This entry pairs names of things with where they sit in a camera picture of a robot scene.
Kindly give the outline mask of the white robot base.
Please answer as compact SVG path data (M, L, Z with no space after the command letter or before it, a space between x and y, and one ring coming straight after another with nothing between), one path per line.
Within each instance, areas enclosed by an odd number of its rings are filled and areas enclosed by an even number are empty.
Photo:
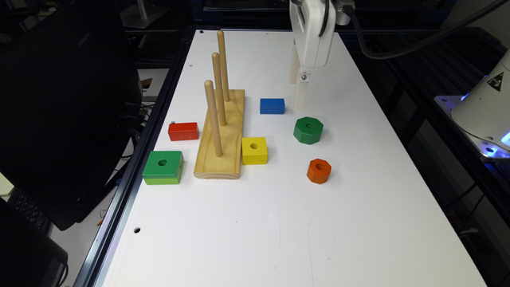
M509 54L463 96L436 96L435 103L469 139L482 159L509 160Z

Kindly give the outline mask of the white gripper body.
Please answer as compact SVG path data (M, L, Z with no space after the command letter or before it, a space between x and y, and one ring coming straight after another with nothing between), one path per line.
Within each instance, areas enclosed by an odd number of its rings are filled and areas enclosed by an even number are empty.
M330 0L291 1L290 20L300 66L323 68L328 62L335 28Z

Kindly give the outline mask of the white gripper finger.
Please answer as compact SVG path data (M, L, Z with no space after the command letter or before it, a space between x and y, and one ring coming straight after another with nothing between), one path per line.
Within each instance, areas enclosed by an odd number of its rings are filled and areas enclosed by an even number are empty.
M293 43L291 68L290 68L290 74L289 74L289 81L291 84L295 84L297 82L299 68L300 68L299 55L298 55L296 43Z
M301 112L304 107L305 98L308 91L309 75L298 72L296 76L296 89L293 109L295 112Z

